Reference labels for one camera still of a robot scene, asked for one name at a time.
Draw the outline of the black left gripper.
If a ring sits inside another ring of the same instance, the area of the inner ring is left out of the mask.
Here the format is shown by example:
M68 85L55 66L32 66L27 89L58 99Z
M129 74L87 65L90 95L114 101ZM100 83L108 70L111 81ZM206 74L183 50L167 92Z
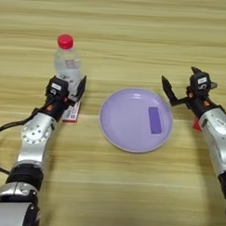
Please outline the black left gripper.
M79 87L76 90L75 97L71 100L68 95L67 89L58 91L55 88L50 88L46 91L46 106L44 107L43 113L52 117L58 122L62 114L69 108L74 106L83 96L86 91L86 76L81 80Z

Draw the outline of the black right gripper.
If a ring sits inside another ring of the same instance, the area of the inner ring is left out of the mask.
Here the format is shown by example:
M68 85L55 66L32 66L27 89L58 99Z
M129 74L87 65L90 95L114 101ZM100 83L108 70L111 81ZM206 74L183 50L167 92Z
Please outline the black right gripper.
M192 66L193 74L200 74L202 71L197 67ZM211 89L218 86L215 82L206 82L202 85L191 83L187 87L186 97L178 99L173 90L172 85L169 81L162 76L162 85L166 93L166 96L169 99L171 105L181 105L185 104L190 110L193 111L194 115L199 119L204 113L218 108L219 105L213 102L208 94Z

